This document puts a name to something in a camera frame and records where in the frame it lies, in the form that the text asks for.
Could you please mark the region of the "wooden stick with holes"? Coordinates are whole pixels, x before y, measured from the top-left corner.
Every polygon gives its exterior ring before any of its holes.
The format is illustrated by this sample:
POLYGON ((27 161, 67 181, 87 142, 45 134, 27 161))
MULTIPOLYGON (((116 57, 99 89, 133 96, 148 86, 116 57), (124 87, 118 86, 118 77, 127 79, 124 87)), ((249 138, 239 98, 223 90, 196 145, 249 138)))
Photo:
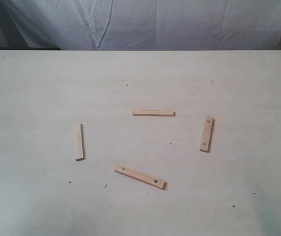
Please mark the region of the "wooden stick with holes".
POLYGON ((143 183, 149 184, 153 187, 164 190, 167 182, 161 178, 154 177, 152 175, 146 174, 144 172, 129 168, 123 165, 117 165, 114 169, 116 173, 125 175, 127 177, 133 178, 137 181, 141 181, 143 183))
POLYGON ((202 152, 210 152, 213 125, 214 119, 212 117, 206 117, 199 147, 199 150, 202 152))

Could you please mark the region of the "white backdrop cloth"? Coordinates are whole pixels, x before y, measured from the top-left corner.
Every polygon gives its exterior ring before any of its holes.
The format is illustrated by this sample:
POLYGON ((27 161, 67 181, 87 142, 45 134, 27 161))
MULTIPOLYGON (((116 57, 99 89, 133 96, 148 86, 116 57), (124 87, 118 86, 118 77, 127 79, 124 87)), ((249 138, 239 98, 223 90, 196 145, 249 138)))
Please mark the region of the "white backdrop cloth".
POLYGON ((281 0, 4 0, 30 47, 281 50, 281 0))

